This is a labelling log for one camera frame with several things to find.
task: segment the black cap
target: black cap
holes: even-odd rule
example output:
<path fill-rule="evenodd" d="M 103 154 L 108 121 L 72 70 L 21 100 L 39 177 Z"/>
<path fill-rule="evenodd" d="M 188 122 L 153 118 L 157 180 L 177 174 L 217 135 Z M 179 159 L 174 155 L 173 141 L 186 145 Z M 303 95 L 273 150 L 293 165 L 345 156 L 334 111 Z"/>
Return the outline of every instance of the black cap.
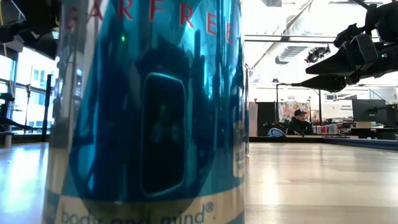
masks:
<path fill-rule="evenodd" d="M 294 116 L 303 116 L 303 115 L 305 115 L 307 112 L 304 112 L 304 111 L 302 111 L 302 110 L 297 110 L 297 111 L 294 111 Z"/>

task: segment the ceiling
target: ceiling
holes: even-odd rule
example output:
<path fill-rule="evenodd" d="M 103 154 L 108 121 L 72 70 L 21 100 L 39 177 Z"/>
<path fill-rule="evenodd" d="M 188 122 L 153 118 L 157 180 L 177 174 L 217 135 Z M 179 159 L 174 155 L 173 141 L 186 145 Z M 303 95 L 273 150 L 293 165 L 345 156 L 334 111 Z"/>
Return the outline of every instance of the ceiling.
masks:
<path fill-rule="evenodd" d="M 372 0 L 367 4 L 385 4 L 391 0 Z M 366 10 L 350 0 L 246 0 L 243 1 L 243 28 L 246 35 L 329 36 L 350 24 L 364 25 Z M 245 42 L 245 63 L 252 69 L 251 83 L 302 82 L 304 59 L 314 47 L 327 44 Z M 330 46 L 332 53 L 337 51 Z"/>

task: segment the poster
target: poster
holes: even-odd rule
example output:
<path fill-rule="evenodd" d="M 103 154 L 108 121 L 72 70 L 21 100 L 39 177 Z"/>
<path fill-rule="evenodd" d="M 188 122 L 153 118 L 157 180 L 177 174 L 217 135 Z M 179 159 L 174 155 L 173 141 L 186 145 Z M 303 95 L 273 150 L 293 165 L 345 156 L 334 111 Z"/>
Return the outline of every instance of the poster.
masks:
<path fill-rule="evenodd" d="M 310 103 L 300 103 L 297 101 L 279 102 L 279 121 L 284 122 L 286 119 L 291 121 L 294 117 L 294 111 L 302 110 L 306 112 L 305 120 L 310 121 Z"/>

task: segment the monitor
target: monitor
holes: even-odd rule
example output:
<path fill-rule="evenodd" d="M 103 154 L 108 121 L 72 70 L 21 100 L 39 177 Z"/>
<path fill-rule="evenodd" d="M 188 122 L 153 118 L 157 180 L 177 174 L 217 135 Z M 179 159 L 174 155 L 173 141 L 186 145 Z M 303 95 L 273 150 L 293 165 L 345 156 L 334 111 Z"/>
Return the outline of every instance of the monitor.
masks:
<path fill-rule="evenodd" d="M 378 122 L 386 120 L 386 110 L 377 110 L 377 113 L 370 111 L 372 108 L 386 106 L 385 100 L 352 100 L 353 116 L 355 122 Z"/>

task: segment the can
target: can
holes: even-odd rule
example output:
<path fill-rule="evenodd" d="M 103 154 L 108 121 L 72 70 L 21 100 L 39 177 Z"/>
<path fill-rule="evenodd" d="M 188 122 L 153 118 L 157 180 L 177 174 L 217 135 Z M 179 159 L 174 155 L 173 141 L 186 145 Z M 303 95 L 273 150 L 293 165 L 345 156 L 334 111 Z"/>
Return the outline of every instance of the can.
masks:
<path fill-rule="evenodd" d="M 244 223 L 241 1 L 62 1 L 42 223 Z"/>

